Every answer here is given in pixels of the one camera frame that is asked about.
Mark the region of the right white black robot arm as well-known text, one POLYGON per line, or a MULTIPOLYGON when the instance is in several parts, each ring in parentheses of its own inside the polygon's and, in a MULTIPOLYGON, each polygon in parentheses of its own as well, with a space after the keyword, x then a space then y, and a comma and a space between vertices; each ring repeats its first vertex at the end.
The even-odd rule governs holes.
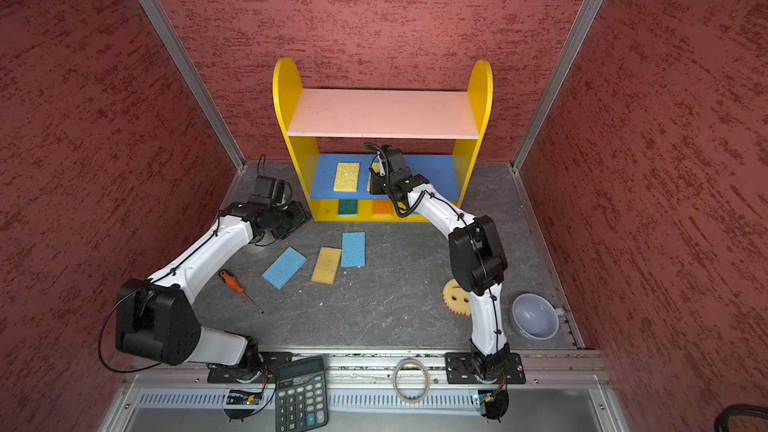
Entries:
POLYGON ((496 381, 511 355, 500 303, 508 261, 496 224, 487 215, 463 211, 424 176, 414 175, 400 150, 370 142, 364 147, 375 153, 369 192, 386 196, 397 217, 418 214, 446 237, 453 278, 468 294, 472 373, 496 381))

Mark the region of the orange sponge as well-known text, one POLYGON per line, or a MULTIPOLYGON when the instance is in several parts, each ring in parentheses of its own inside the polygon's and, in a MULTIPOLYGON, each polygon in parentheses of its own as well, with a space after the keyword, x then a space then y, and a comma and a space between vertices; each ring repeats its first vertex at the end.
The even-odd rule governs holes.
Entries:
POLYGON ((393 205, 389 200, 375 200, 372 202, 372 215, 374 217, 390 217, 393 214, 393 205))

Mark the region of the tan yellow sponge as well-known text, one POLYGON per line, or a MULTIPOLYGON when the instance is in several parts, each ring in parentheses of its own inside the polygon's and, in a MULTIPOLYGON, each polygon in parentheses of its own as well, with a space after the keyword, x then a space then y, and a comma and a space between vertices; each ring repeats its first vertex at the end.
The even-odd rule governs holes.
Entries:
POLYGON ((332 247, 321 247, 315 264, 311 282, 323 285, 333 285, 341 262, 342 250, 332 247))

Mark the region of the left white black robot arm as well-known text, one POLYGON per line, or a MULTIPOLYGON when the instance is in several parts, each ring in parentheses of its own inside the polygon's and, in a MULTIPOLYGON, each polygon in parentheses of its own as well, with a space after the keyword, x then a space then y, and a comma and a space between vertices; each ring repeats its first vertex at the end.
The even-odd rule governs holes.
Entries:
POLYGON ((169 366, 191 362, 243 377, 259 374, 262 358, 256 341, 202 326, 193 303, 215 276, 244 294, 224 271, 225 263, 267 235, 288 237, 309 219, 294 200, 277 206, 234 202, 220 210, 209 231, 179 257, 147 279, 130 279, 120 288, 114 308, 116 349, 169 366))

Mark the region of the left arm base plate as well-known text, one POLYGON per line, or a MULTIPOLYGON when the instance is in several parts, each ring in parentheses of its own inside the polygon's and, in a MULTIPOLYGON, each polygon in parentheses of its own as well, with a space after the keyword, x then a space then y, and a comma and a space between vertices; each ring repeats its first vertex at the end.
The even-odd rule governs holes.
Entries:
POLYGON ((260 352, 258 364, 253 371, 246 371, 234 366, 208 364, 207 382, 211 384, 262 384, 264 380, 273 381, 276 369, 291 361, 291 352, 260 352))

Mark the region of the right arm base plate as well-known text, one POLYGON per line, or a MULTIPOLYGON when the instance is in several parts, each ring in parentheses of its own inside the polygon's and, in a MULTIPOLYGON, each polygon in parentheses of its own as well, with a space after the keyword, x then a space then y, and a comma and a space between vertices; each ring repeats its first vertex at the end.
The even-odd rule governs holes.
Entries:
POLYGON ((448 352, 444 358, 449 384, 526 383, 522 359, 517 353, 502 350, 491 356, 483 356, 479 353, 448 352))

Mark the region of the dark green scouring sponge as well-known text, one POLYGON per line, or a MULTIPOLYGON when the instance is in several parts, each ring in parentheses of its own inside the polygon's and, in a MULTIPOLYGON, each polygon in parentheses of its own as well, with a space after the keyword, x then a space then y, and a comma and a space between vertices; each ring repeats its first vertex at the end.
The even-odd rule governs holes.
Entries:
POLYGON ((358 215, 357 200, 340 200, 338 202, 337 214, 339 217, 354 217, 358 215))

